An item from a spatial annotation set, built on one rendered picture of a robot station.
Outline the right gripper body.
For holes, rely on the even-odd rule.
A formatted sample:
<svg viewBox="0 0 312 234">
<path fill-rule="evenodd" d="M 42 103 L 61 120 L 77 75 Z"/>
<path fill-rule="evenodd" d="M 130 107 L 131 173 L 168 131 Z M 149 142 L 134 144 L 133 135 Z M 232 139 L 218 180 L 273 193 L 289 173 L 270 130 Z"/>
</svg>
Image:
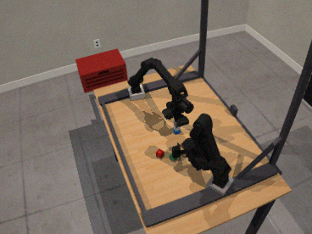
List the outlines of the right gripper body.
<svg viewBox="0 0 312 234">
<path fill-rule="evenodd" d="M 189 124 L 189 119 L 186 116 L 184 116 L 184 114 L 182 114 L 182 113 L 184 113 L 184 111 L 181 110 L 179 107 L 174 106 L 172 104 L 172 101 L 167 102 L 166 107 L 167 108 L 170 107 L 170 104 L 172 105 L 172 108 L 174 108 L 174 110 L 176 111 L 176 118 L 177 118 L 176 123 L 177 123 L 177 125 L 183 126 L 183 125 Z"/>
</svg>

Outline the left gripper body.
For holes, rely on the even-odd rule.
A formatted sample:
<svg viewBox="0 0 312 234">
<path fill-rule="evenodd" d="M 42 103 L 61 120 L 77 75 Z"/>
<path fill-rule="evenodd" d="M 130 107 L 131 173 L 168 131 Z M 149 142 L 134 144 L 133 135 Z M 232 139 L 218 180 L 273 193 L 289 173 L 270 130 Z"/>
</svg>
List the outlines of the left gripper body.
<svg viewBox="0 0 312 234">
<path fill-rule="evenodd" d="M 180 158 L 181 154 L 185 154 L 186 157 L 188 158 L 185 149 L 184 149 L 184 150 L 181 150 L 181 147 L 180 147 L 180 146 L 173 146 L 173 147 L 172 147 L 172 157 L 173 157 L 173 158 Z M 190 161 L 189 161 L 189 158 L 188 158 L 188 162 L 190 162 Z"/>
</svg>

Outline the red block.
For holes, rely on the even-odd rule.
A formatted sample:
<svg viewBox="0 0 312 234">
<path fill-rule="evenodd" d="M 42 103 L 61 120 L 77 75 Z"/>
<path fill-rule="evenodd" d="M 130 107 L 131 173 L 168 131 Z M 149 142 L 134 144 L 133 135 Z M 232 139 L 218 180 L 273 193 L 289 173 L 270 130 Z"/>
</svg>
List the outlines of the red block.
<svg viewBox="0 0 312 234">
<path fill-rule="evenodd" d="M 156 152 L 156 156 L 159 157 L 159 158 L 162 158 L 164 155 L 164 151 L 159 149 L 157 152 Z"/>
</svg>

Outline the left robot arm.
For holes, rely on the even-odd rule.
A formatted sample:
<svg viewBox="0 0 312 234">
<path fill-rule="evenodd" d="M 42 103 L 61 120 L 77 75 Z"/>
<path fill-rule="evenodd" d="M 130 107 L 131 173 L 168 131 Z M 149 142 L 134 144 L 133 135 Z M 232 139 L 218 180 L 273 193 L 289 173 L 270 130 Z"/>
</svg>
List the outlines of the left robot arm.
<svg viewBox="0 0 312 234">
<path fill-rule="evenodd" d="M 190 137 L 183 141 L 189 161 L 197 171 L 211 170 L 214 177 L 212 183 L 223 189 L 229 181 L 231 166 L 220 156 L 212 133 L 212 118 L 208 114 L 200 114 L 192 126 Z"/>
</svg>

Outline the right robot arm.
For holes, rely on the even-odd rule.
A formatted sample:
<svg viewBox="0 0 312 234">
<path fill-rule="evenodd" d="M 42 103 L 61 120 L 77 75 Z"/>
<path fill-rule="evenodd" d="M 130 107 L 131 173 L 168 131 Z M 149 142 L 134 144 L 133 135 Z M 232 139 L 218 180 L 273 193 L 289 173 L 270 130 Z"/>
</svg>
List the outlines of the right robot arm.
<svg viewBox="0 0 312 234">
<path fill-rule="evenodd" d="M 171 75 L 171 73 L 162 65 L 162 62 L 157 58 L 149 58 L 142 61 L 141 68 L 134 76 L 130 77 L 130 79 L 127 81 L 128 84 L 131 86 L 132 94 L 142 92 L 140 88 L 140 83 L 144 81 L 143 77 L 151 69 L 156 70 L 157 73 L 168 85 L 168 90 L 170 91 L 170 95 L 172 96 L 172 104 L 176 107 L 179 107 L 186 114 L 190 114 L 194 106 L 190 101 L 186 99 L 188 96 L 187 89 L 184 88 L 184 85 L 181 81 Z M 183 94 L 181 94 L 182 92 Z M 176 116 L 176 112 L 174 108 L 172 108 L 172 105 L 162 110 L 162 113 L 164 117 L 169 120 L 173 118 L 173 115 Z"/>
</svg>

